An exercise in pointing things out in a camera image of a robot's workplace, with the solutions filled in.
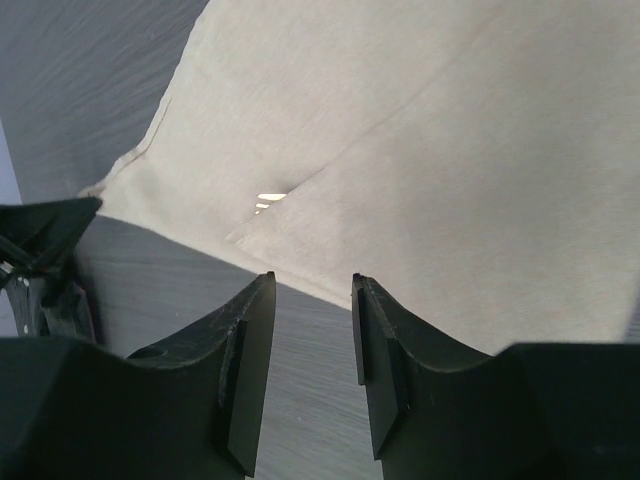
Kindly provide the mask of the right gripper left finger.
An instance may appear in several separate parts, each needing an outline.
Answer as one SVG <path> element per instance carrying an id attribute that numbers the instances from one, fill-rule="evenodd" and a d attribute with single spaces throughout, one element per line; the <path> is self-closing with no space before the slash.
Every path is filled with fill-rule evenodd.
<path id="1" fill-rule="evenodd" d="M 70 337 L 1 342 L 5 479 L 254 475 L 276 278 L 122 358 Z"/>

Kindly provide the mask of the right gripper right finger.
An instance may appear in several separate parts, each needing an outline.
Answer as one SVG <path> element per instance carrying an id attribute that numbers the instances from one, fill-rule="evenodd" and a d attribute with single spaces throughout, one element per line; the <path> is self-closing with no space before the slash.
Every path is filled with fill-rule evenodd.
<path id="1" fill-rule="evenodd" d="M 635 479 L 639 348 L 517 343 L 480 352 L 355 275 L 371 444 L 387 479 Z"/>

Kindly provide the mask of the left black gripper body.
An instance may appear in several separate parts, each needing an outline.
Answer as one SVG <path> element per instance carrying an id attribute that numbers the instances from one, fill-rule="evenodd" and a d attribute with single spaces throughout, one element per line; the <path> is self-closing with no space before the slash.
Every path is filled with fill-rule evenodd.
<path id="1" fill-rule="evenodd" d="M 97 342 L 91 305 L 69 259 L 57 273 L 10 277 L 1 287 L 8 296 L 19 336 L 69 336 Z"/>

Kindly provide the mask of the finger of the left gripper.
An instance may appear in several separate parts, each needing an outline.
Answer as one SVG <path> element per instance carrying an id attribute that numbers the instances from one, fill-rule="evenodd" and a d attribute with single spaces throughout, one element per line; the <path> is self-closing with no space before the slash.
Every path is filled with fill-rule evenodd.
<path id="1" fill-rule="evenodd" d="M 59 271 L 96 217 L 96 197 L 1 206 L 1 273 L 46 275 Z"/>

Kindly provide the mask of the beige cloth napkin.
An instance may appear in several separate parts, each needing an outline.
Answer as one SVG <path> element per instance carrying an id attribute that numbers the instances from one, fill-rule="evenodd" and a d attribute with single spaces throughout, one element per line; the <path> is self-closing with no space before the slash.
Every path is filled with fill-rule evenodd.
<path id="1" fill-rule="evenodd" d="M 635 1 L 212 1 L 104 216 L 489 353 L 639 290 Z M 255 215 L 260 193 L 286 193 Z"/>

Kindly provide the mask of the gold fork green handle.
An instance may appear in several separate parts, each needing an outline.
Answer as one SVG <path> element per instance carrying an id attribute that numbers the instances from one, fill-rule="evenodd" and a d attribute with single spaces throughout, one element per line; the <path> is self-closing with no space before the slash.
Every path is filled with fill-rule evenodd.
<path id="1" fill-rule="evenodd" d="M 269 209 L 274 203 L 283 200 L 286 193 L 260 193 L 256 197 L 254 214 L 258 215 L 262 211 Z"/>

